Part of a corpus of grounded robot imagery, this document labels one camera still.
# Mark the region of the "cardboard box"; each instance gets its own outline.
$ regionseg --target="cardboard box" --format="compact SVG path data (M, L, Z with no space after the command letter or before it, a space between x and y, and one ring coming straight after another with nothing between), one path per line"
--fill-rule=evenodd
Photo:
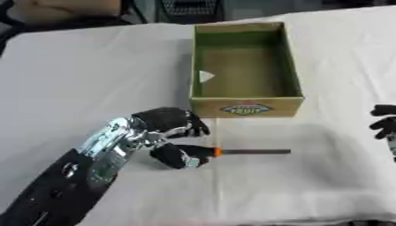
M292 117L304 99L283 23L196 26L191 81L200 117Z

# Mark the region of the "table surface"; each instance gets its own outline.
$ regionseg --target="table surface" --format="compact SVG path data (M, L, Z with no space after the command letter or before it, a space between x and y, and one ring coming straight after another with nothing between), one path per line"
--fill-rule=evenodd
M161 169L141 152L81 225L318 224L396 218L396 165L369 111L396 103L396 8L287 14L306 100L293 118L206 120L179 142L291 148ZM0 60L0 210L113 117L188 107L193 27L152 24L23 34Z

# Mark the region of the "robotic hand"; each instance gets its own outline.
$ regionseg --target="robotic hand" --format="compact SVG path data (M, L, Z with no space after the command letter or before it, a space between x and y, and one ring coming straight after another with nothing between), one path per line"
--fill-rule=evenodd
M133 152L150 147L152 156L167 163L165 151L174 154L177 150L167 148L172 144L165 139L204 134L209 129L199 117L177 108L116 118L36 178L0 216L0 226L76 225L115 181ZM181 153L184 159L189 154L196 156Z
M396 115L396 106L394 105L376 105L371 111L371 115L382 117L387 115ZM385 117L369 127L371 130L380 130L376 135L377 139L390 137L396 132L396 117Z

